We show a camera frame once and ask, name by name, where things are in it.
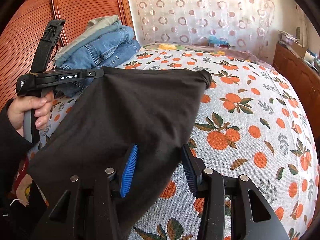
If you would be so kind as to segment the person's left forearm black sleeve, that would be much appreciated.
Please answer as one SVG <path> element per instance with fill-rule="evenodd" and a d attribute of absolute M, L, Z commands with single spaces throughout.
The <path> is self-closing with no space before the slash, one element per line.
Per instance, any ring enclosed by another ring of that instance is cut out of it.
<path fill-rule="evenodd" d="M 11 99 L 1 110 L 1 206 L 7 204 L 8 194 L 12 190 L 20 162 L 32 146 L 17 132 L 13 122 L 18 118 L 9 118 L 9 113 L 21 108 L 18 99 Z"/>

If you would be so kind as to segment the person's left hand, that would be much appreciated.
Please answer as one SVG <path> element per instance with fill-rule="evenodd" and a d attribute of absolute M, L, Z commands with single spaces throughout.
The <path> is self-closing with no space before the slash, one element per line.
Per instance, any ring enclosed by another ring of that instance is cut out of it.
<path fill-rule="evenodd" d="M 7 116 L 19 135 L 24 136 L 23 121 L 24 113 L 34 109 L 35 110 L 35 125 L 37 130 L 42 130 L 47 126 L 50 109 L 53 105 L 54 94 L 52 91 L 48 92 L 44 97 L 38 98 L 35 96 L 17 97 L 9 106 Z"/>

